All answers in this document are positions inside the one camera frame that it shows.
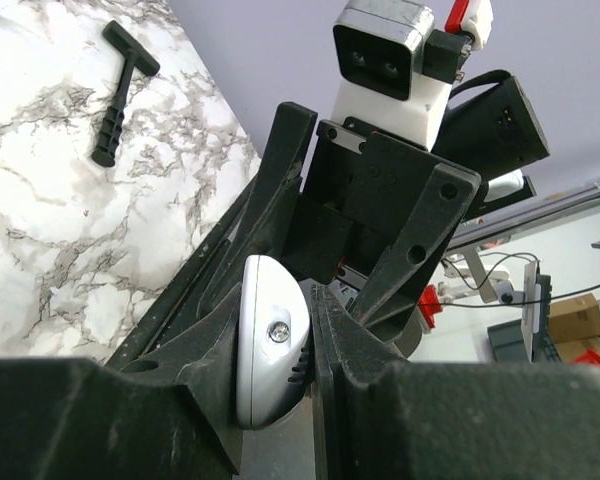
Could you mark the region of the white remote control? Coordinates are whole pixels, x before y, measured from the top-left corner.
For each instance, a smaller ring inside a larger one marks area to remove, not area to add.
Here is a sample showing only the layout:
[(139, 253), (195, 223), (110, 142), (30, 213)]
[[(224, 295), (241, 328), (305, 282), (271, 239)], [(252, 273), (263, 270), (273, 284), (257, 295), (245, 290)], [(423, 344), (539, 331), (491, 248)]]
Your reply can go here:
[(236, 416), (244, 430), (286, 416), (306, 390), (310, 316), (293, 275), (276, 259), (251, 255), (241, 285)]

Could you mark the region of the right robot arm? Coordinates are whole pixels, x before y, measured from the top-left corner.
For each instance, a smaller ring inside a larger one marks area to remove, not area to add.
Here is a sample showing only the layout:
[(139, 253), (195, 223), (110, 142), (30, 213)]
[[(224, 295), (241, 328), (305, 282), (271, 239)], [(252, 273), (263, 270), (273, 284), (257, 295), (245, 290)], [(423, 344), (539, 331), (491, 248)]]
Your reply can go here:
[(210, 313), (255, 254), (298, 280), (331, 283), (342, 268), (365, 278), (349, 314), (383, 342), (398, 339), (458, 225), (478, 213), (490, 180), (548, 155), (517, 78), (476, 77), (480, 93), (450, 109), (431, 151), (347, 115), (318, 121), (286, 102), (238, 233), (206, 287)]

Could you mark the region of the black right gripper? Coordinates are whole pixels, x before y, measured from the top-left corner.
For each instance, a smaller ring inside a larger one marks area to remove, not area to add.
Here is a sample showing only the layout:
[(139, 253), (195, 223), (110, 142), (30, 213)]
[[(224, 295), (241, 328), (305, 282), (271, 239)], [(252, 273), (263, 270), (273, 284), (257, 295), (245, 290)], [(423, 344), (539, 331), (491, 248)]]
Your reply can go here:
[(416, 275), (446, 248), (480, 175), (357, 120), (349, 126), (322, 120), (299, 194), (316, 120), (316, 112), (297, 103), (277, 107), (236, 234), (198, 308), (218, 305), (242, 279), (248, 256), (282, 253), (283, 265), (301, 280), (330, 283), (345, 267), (371, 273), (352, 317), (391, 343), (427, 285)]

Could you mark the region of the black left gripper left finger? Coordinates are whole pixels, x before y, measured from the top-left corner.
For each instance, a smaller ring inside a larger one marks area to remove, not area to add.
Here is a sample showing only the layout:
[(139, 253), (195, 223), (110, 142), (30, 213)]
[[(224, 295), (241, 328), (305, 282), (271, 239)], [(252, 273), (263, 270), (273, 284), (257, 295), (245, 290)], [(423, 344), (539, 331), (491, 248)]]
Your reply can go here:
[(0, 479), (229, 479), (233, 288), (203, 320), (115, 371), (87, 358), (0, 358)]

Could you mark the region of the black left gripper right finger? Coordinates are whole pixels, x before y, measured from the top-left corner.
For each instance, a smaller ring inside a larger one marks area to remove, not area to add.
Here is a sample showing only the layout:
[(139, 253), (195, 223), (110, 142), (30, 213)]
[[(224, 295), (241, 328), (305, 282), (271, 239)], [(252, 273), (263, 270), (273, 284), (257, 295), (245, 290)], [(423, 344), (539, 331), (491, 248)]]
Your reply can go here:
[(412, 363), (311, 292), (320, 479), (600, 479), (600, 369)]

